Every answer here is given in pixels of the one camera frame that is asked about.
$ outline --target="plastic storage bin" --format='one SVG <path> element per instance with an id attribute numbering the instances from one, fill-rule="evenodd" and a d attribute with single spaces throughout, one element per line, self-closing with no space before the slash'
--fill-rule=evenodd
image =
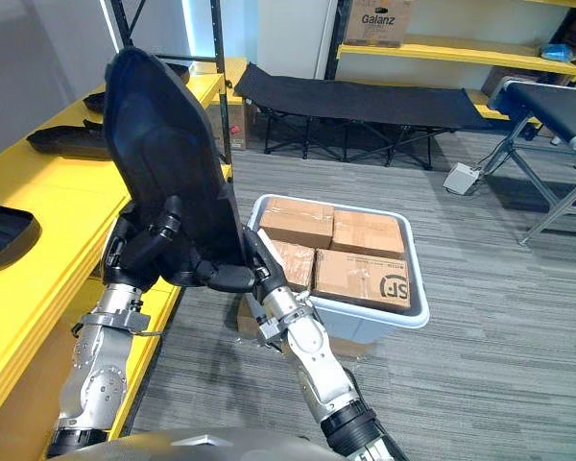
<path id="1" fill-rule="evenodd" d="M 405 260 L 408 264 L 411 307 L 405 312 L 395 313 L 312 296 L 311 301 L 318 309 L 329 335 L 354 341 L 356 343 L 369 344 L 383 336 L 386 336 L 396 327 L 422 328 L 426 325 L 429 321 L 429 304 L 424 294 L 422 275 L 420 274 L 419 259 L 416 255 L 416 248 L 414 246 L 412 228 L 407 219 L 400 214 L 380 211 L 377 209 L 345 206 L 328 202 L 317 202 L 315 200 L 304 200 L 294 197 L 267 194 L 258 198 L 253 206 L 252 217 L 248 222 L 248 227 L 250 229 L 258 231 L 260 218 L 267 207 L 267 202 L 276 197 L 297 200 L 300 202 L 333 205 L 337 209 L 348 211 L 385 214 L 395 217 L 399 222 L 401 236 L 403 237 L 403 243 L 405 245 Z"/>

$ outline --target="metal frame stand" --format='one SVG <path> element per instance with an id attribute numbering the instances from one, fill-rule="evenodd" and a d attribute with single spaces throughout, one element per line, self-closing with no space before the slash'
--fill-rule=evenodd
<path id="1" fill-rule="evenodd" d="M 111 0 L 111 7 L 115 15 L 115 22 L 119 30 L 119 36 L 122 40 L 123 46 L 133 46 L 132 32 L 134 26 L 138 21 L 141 11 L 145 6 L 147 0 L 140 0 L 136 7 L 136 13 L 132 19 L 132 24 L 128 24 L 128 18 L 124 11 L 122 0 Z M 232 83 L 227 81 L 224 65 L 224 40 L 222 37 L 222 13 L 220 9 L 220 0 L 209 0 L 211 5 L 211 26 L 213 28 L 213 47 L 214 57 L 210 56 L 187 56 L 187 55 L 164 55 L 157 54 L 156 56 L 163 60 L 174 61 L 200 61 L 200 62 L 215 62 L 216 72 L 222 74 L 224 86 L 220 90 L 220 117 L 222 118 L 222 138 L 224 139 L 224 155 L 222 160 L 227 164 L 232 164 L 232 153 L 230 151 L 230 124 L 228 122 L 228 100 L 227 100 L 227 87 L 232 87 Z"/>
<path id="2" fill-rule="evenodd" d="M 363 121 L 359 121 L 359 120 L 342 120 L 339 123 L 339 125 L 334 127 L 335 129 L 342 129 L 342 128 L 344 129 L 344 145 L 342 146 L 342 154 L 340 155 L 340 154 L 334 152 L 332 149 L 330 149 L 327 145 L 322 143 L 320 140 L 318 140 L 317 138 L 312 136 L 311 124 L 316 117 L 311 117 L 311 116 L 307 116 L 307 115 L 298 115 L 298 114 L 294 114 L 294 113 L 280 112 L 278 110 L 273 110 L 271 108 L 265 108 L 262 106 L 259 106 L 259 108 L 260 108 L 260 111 L 262 113 L 266 114 L 268 117 L 267 118 L 267 129 L 266 129 L 266 133 L 265 133 L 264 153 L 270 154 L 272 151 L 282 149 L 282 148 L 289 146 L 291 144 L 300 144 L 301 148 L 302 148 L 302 158 L 303 159 L 307 159 L 310 146 L 316 146 L 316 147 L 321 148 L 322 151 L 320 152 L 320 154 L 322 154 L 325 157 L 332 158 L 335 160 L 344 161 L 344 162 L 359 160 L 361 158 L 366 158 L 366 157 L 381 153 L 383 151 L 386 151 L 386 161 L 384 163 L 384 166 L 388 167 L 388 166 L 391 166 L 391 162 L 393 161 L 393 158 L 396 155 L 396 149 L 398 147 L 409 144 L 409 143 L 414 142 L 414 141 L 418 141 L 420 139 L 427 139 L 427 161 L 424 161 L 421 158 L 416 157 L 414 154 L 412 154 L 410 152 L 403 152 L 402 154 L 405 154 L 406 156 L 415 160 L 423 169 L 431 170 L 433 167 L 432 160 L 431 160 L 431 138 L 433 136 L 436 136 L 436 135 L 441 134 L 441 133 L 453 133 L 454 132 L 454 130 L 451 130 L 448 128 L 413 127 L 413 126 L 408 126 L 408 125 L 401 125 L 399 136 L 397 137 L 397 139 L 391 139 L 390 137 L 388 137 L 384 133 L 384 126 L 381 124 L 379 126 L 379 129 L 377 129 L 372 125 L 372 123 L 369 123 L 369 122 L 363 122 Z M 295 125 L 294 123 L 290 122 L 289 120 L 287 120 L 287 118 L 290 116 L 305 117 L 306 118 L 305 127 L 304 128 L 299 127 L 299 126 Z M 283 126 L 290 129 L 291 132 L 295 133 L 295 136 L 286 140 L 286 141 L 280 142 L 274 146 L 270 146 L 269 145 L 269 138 L 271 136 L 271 130 L 273 128 L 274 122 L 281 123 Z M 384 142 L 384 145 L 382 147 L 377 148 L 377 149 L 372 149 L 369 151 L 362 152 L 360 154 L 356 154 L 352 157 L 348 157 L 348 139 L 349 139 L 349 126 L 350 125 L 359 125 L 359 126 L 364 127 L 369 132 L 371 132 L 372 134 L 377 136 L 379 139 L 381 139 Z M 417 135 L 417 136 L 410 136 L 406 139 L 405 136 L 409 132 L 425 132 L 425 133 Z"/>
<path id="3" fill-rule="evenodd" d="M 550 151 L 550 152 L 559 152 L 559 149 L 550 148 L 550 147 L 534 147 L 529 144 L 518 144 L 515 142 L 516 138 L 522 131 L 522 129 L 527 125 L 529 119 L 532 117 L 531 113 L 527 113 L 524 115 L 522 119 L 520 119 L 512 132 L 497 146 L 497 148 L 493 151 L 492 157 L 489 162 L 485 165 L 482 169 L 483 176 L 488 176 L 494 172 L 497 167 L 499 166 L 501 157 L 505 154 L 508 158 L 511 158 L 515 161 L 516 165 L 527 175 L 527 178 L 531 181 L 531 183 L 536 187 L 536 189 L 541 193 L 541 195 L 546 199 L 546 201 L 550 204 L 550 210 L 548 213 L 541 218 L 534 227 L 529 229 L 522 238 L 518 240 L 519 245 L 526 245 L 527 241 L 533 237 L 534 235 L 543 231 L 546 227 L 548 227 L 555 219 L 564 215 L 564 214 L 575 214 L 576 215 L 576 206 L 574 203 L 576 202 L 576 187 L 572 189 L 569 194 L 565 197 L 560 198 L 558 197 L 550 187 L 548 187 L 544 181 L 536 174 L 536 172 L 529 166 L 529 164 L 525 161 L 523 157 L 520 156 L 516 149 L 524 149 L 527 151 Z"/>

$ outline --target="galanz box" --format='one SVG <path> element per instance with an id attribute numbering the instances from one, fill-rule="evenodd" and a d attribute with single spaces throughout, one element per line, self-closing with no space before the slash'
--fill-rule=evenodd
<path id="1" fill-rule="evenodd" d="M 352 0 L 344 43 L 399 46 L 413 6 L 414 0 Z"/>

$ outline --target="white wall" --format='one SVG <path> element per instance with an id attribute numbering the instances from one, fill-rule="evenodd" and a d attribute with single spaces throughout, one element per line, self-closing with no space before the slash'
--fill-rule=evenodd
<path id="1" fill-rule="evenodd" d="M 108 7 L 109 17 L 112 18 L 110 0 L 104 1 Z M 139 0 L 124 0 L 123 2 L 129 23 L 132 23 L 138 3 Z M 116 26 L 114 26 L 114 31 L 119 43 L 119 32 Z M 132 43 L 150 53 L 189 54 L 181 0 L 148 1 L 134 27 Z"/>
<path id="2" fill-rule="evenodd" d="M 0 152 L 99 85 L 114 53 L 96 0 L 0 0 Z"/>
<path id="3" fill-rule="evenodd" d="M 567 11 L 523 0 L 416 0 L 407 32 L 538 46 L 552 37 Z M 480 88 L 490 70 L 479 64 L 343 55 L 337 79 Z"/>
<path id="4" fill-rule="evenodd" d="M 209 0 L 183 0 L 190 15 L 192 30 L 188 31 L 190 51 L 198 56 L 213 56 L 213 29 Z M 246 57 L 256 62 L 257 6 L 256 0 L 221 0 L 222 34 L 226 56 Z"/>
<path id="5" fill-rule="evenodd" d="M 331 12 L 327 28 L 328 10 L 337 8 L 331 0 L 258 0 L 258 65 L 272 75 L 314 78 L 321 54 L 335 19 Z M 322 52 L 325 60 L 327 51 Z M 324 65 L 319 76 L 324 75 Z"/>

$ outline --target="printed logo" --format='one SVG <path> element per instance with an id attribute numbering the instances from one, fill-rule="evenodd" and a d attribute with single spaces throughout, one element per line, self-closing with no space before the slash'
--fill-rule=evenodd
<path id="1" fill-rule="evenodd" d="M 402 276 L 384 276 L 380 280 L 382 298 L 399 298 L 407 300 L 407 279 Z"/>

